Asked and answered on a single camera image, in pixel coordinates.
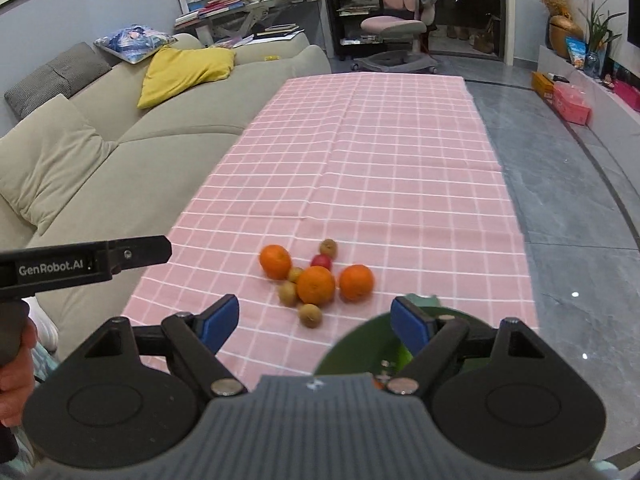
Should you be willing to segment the person's left hand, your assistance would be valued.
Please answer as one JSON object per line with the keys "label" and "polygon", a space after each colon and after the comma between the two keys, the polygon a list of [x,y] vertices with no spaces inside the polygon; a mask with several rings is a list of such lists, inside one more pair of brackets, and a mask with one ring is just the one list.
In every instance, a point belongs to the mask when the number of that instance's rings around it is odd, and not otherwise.
{"label": "person's left hand", "polygon": [[21,347],[12,362],[1,367],[0,416],[3,426],[20,426],[24,407],[35,389],[32,349],[37,344],[37,329],[29,318],[25,324]]}

